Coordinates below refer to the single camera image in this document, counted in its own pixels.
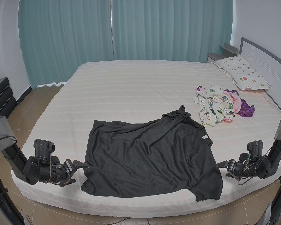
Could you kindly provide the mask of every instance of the white pillow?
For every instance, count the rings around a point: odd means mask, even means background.
[[[268,89],[270,84],[253,69],[242,56],[219,59],[214,62],[219,68],[227,72],[233,82],[241,90]]]

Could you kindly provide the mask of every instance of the headboard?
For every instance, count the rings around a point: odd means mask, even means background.
[[[246,38],[241,38],[239,54],[263,75],[269,84],[266,93],[281,107],[281,59]]]

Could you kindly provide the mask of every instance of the teal curtain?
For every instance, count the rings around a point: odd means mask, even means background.
[[[232,0],[112,0],[115,60],[206,62],[230,43]]]
[[[31,87],[68,81],[113,60],[110,0],[20,0],[19,36]]]

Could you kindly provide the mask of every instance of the white bed sheet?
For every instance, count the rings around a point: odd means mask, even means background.
[[[50,102],[22,151],[26,157],[33,156],[34,139],[46,139],[55,144],[53,155],[62,163],[66,158],[84,162],[94,120],[146,123],[184,105],[192,119],[200,122],[198,105],[193,103],[195,89],[211,84],[237,89],[213,63],[127,60],[83,64]],[[237,115],[231,123],[206,127],[214,142],[211,149],[216,162],[239,159],[241,153],[247,152],[247,143],[254,140],[263,141],[266,153],[281,118],[280,110],[263,90],[238,91],[249,105],[255,105],[256,111],[252,118]],[[92,196],[80,190],[86,180],[82,169],[73,176],[77,182],[63,188],[40,182],[29,185],[12,172],[15,184],[29,199],[78,213],[144,218],[219,207],[272,183],[281,175],[281,169],[265,180],[255,177],[242,186],[234,178],[226,177],[225,169],[221,169],[221,174],[220,200],[196,202],[189,190],[137,198]]]

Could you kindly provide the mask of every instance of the wall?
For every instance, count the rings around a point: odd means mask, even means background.
[[[30,86],[20,49],[18,11],[19,0],[0,0],[0,78],[8,77],[16,100]]]
[[[281,1],[233,0],[230,44],[240,48],[244,37],[281,58]]]

